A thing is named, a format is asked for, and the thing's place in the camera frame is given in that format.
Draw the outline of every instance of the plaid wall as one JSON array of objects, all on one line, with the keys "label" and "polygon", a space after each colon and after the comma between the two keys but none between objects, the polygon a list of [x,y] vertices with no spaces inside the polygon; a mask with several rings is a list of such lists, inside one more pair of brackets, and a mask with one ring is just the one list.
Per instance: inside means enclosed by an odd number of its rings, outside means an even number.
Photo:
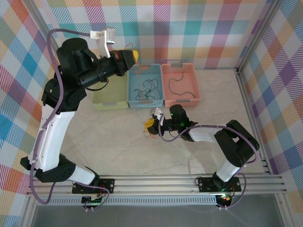
[{"label": "plaid wall", "polygon": [[0,1],[0,227],[16,226],[29,185],[19,164],[34,145],[41,87],[53,76],[46,42],[21,0]]},{"label": "plaid wall", "polygon": [[[270,1],[35,0],[50,28],[89,32],[112,26],[113,48],[133,43],[141,63],[182,61],[197,68],[234,68]],[[57,37],[61,44],[74,35]],[[98,53],[95,41],[89,47]]]},{"label": "plaid wall", "polygon": [[244,79],[270,164],[303,226],[303,0],[284,0]]},{"label": "plaid wall", "polygon": [[241,61],[243,60],[243,58],[244,58],[244,56],[245,56],[245,54],[246,54],[246,52],[247,52],[247,48],[248,48],[248,47],[250,46],[250,44],[252,43],[255,33],[256,33],[256,32],[258,31],[258,29],[261,27],[261,25],[262,25],[262,20],[264,19],[264,16],[266,15],[266,13],[267,13],[267,11],[268,11],[268,8],[269,8],[269,6],[270,6],[270,4],[271,4],[272,2],[273,2],[272,0],[267,0],[267,1],[266,1],[266,3],[265,3],[265,5],[264,5],[264,7],[263,7],[261,13],[259,14],[259,17],[258,17],[256,23],[255,23],[255,25],[254,25],[254,27],[253,27],[253,29],[252,29],[252,31],[251,31],[251,33],[250,33],[250,35],[249,35],[247,41],[246,41],[246,43],[245,43],[245,46],[244,46],[244,48],[243,48],[243,50],[242,50],[242,52],[241,52],[241,55],[240,55],[240,57],[239,57],[238,60],[237,60],[237,63],[236,63],[235,68],[238,68],[239,65],[240,65],[240,63],[241,63]]}]

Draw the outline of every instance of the green basket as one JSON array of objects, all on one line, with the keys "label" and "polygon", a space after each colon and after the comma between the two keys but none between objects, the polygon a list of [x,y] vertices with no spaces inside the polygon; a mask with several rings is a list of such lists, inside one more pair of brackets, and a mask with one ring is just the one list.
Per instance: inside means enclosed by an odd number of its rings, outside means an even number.
[{"label": "green basket", "polygon": [[[97,110],[112,110],[128,108],[127,102],[127,76],[118,77],[116,75],[108,78],[108,85],[93,92],[93,105]],[[97,83],[93,88],[97,89],[105,83]]]}]

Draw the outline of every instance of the yellow part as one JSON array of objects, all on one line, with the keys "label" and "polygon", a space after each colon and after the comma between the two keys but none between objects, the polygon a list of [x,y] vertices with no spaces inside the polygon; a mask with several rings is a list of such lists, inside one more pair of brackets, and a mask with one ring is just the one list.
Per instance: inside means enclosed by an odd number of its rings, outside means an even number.
[{"label": "yellow part", "polygon": [[155,120],[153,118],[147,120],[145,122],[144,129],[147,130],[147,128],[151,127],[154,123],[155,123]]},{"label": "yellow part", "polygon": [[133,56],[134,56],[135,61],[138,61],[139,53],[137,51],[133,50]]}]

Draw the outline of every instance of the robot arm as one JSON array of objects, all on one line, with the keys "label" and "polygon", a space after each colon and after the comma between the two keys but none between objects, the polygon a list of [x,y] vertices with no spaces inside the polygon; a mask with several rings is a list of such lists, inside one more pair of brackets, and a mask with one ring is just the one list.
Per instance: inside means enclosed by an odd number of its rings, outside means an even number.
[{"label": "robot arm", "polygon": [[191,142],[216,141],[220,145],[220,148],[226,157],[226,161],[214,173],[211,179],[199,179],[201,183],[201,187],[199,187],[199,189],[202,192],[204,190],[206,192],[220,192],[222,190],[229,191],[230,185],[236,185],[239,181],[239,179],[234,177],[234,175],[255,153],[250,144],[227,128],[232,129],[245,137],[253,145],[255,150],[259,149],[258,142],[236,120],[229,121],[223,129],[212,127],[210,130],[205,132],[205,130],[201,130],[201,128],[193,127],[197,123],[189,120],[181,105],[173,105],[169,111],[171,119],[164,118],[164,120],[162,120],[160,117],[162,112],[160,112],[159,109],[156,109],[155,114],[152,115],[153,118],[146,123],[145,127],[148,132],[154,135],[161,133],[163,136],[165,131],[178,131],[178,133],[181,133],[189,128],[189,130],[181,134],[181,138],[183,140]]},{"label": "robot arm", "polygon": [[[108,54],[106,57],[97,59],[95,54],[88,49],[87,42],[81,38],[68,39],[57,50],[60,62],[58,69],[61,73],[64,93],[60,108],[43,130],[38,144],[35,170],[36,178],[41,182],[71,180],[93,186],[101,184],[99,175],[69,161],[60,154],[60,149],[68,125],[77,111],[80,101],[86,96],[85,89],[98,82],[108,81],[112,75],[124,76],[135,64],[133,51],[120,50],[108,52]],[[59,83],[55,75],[44,88],[40,130],[57,105],[59,96]],[[32,160],[33,152],[29,157],[22,158],[20,163],[24,168],[30,170]],[[91,188],[87,190],[90,193],[100,191]]]}]

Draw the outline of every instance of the floor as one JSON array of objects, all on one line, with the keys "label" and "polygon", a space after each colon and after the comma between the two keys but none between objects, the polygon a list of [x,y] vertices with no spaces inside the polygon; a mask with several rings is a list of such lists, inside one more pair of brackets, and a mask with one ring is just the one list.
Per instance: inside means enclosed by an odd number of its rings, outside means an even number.
[{"label": "floor", "polygon": [[[201,124],[226,124],[238,120],[249,132],[250,123],[233,70],[196,70],[201,101],[186,107],[190,120]],[[143,134],[148,108],[97,111],[91,93],[81,102],[62,145],[62,153],[100,175],[204,174],[215,172],[225,161],[216,143],[166,143]],[[169,109],[162,107],[166,117]],[[166,133],[166,139],[172,137]],[[243,172],[261,173],[260,162]]]}]

